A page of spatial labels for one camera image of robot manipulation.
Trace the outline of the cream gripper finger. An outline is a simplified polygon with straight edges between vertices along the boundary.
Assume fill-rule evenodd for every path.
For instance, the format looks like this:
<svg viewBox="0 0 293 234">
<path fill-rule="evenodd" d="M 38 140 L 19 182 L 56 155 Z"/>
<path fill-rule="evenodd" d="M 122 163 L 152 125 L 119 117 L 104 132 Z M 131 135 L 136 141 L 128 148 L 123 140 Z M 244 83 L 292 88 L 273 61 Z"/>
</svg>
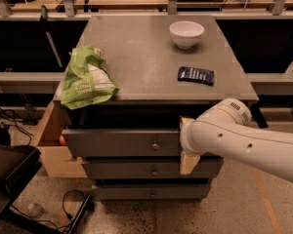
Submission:
<svg viewBox="0 0 293 234">
<path fill-rule="evenodd" d="M 198 164 L 200 156 L 197 154 L 189 154 L 182 152 L 181 154 L 181 164 L 180 164 L 180 174 L 183 176 L 189 175 L 195 166 Z"/>
</svg>

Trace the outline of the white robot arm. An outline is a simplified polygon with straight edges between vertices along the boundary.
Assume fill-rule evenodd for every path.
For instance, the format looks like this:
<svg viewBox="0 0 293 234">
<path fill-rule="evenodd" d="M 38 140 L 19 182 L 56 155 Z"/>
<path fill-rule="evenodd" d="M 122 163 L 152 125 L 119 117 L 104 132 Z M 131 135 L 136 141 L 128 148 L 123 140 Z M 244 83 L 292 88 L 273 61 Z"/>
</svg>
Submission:
<svg viewBox="0 0 293 234">
<path fill-rule="evenodd" d="M 198 118 L 180 119 L 180 173 L 190 174 L 200 157 L 212 153 L 293 182 L 293 134 L 248 126 L 251 112 L 226 98 Z"/>
</svg>

